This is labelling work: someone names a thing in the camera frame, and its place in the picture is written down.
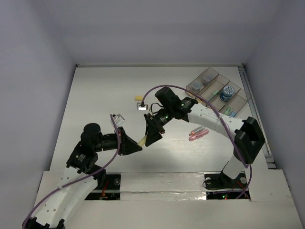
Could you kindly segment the yellow highlighter body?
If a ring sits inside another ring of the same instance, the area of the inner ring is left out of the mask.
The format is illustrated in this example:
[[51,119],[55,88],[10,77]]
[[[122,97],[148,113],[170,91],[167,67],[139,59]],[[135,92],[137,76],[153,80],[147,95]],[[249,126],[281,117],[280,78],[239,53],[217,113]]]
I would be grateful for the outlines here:
[[144,146],[145,143],[146,143],[146,139],[147,139],[147,136],[145,135],[139,142],[138,142],[138,145],[139,146]]

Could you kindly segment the yellow marker cap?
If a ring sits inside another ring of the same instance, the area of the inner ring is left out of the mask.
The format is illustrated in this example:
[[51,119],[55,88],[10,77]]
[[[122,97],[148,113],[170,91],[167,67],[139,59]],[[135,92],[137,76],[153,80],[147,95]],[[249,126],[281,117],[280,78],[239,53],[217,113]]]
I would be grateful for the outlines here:
[[134,100],[140,102],[140,101],[142,101],[142,96],[136,96],[134,98]]

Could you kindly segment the paperclip jar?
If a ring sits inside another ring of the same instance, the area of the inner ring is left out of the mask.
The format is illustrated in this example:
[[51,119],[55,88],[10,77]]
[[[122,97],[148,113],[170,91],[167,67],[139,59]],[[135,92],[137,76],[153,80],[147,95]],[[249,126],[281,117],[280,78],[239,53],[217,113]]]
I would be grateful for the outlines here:
[[202,85],[207,86],[213,79],[214,79],[214,76],[212,76],[212,75],[204,75],[201,78],[201,83],[202,83]]
[[197,92],[201,91],[202,87],[203,87],[203,85],[201,82],[198,82],[198,81],[192,82],[192,90],[194,92],[197,93]]

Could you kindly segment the blue lid pin jar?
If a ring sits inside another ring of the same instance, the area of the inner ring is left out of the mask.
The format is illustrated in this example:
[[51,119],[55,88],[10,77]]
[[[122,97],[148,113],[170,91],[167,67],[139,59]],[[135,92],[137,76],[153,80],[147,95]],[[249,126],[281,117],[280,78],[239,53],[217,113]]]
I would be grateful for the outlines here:
[[227,102],[227,101],[229,101],[232,98],[234,93],[235,93],[234,88],[232,86],[227,85],[227,86],[225,86],[223,88],[223,90],[222,90],[222,92],[220,94],[220,99],[222,101]]

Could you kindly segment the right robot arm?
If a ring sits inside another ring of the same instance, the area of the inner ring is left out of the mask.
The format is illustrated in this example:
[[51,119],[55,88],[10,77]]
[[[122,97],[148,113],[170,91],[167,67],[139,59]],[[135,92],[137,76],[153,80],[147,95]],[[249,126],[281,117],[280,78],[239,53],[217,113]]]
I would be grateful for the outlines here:
[[159,141],[165,133],[164,126],[173,119],[205,126],[227,137],[234,147],[232,157],[219,175],[219,181],[224,187],[232,186],[241,171],[255,161],[265,144],[258,121],[253,117],[239,119],[220,114],[214,106],[205,107],[190,97],[180,99],[171,88],[170,85],[156,87],[155,97],[162,107],[156,114],[144,115],[145,146]]

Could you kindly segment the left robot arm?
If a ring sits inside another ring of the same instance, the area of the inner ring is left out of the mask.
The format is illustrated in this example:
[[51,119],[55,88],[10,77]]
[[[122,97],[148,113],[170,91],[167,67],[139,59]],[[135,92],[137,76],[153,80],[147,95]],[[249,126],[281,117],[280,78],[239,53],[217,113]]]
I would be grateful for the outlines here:
[[42,207],[25,219],[24,229],[64,229],[86,197],[107,183],[105,167],[96,165],[98,153],[116,150],[120,156],[142,151],[142,147],[129,138],[122,127],[113,134],[103,135],[96,123],[87,124],[81,140],[66,162],[55,192],[42,200]]

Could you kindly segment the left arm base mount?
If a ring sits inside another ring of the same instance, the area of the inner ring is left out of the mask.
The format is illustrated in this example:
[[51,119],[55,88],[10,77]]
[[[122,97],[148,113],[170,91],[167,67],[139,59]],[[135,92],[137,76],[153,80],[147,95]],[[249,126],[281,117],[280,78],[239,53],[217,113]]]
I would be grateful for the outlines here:
[[120,200],[121,174],[107,174],[85,200]]

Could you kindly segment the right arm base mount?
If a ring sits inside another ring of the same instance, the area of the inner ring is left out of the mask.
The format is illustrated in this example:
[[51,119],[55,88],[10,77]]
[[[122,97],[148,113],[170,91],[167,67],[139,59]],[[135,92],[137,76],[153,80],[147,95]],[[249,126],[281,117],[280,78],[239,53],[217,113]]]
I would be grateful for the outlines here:
[[208,173],[204,175],[203,187],[207,200],[251,199],[245,173],[240,173],[235,179],[220,173]]

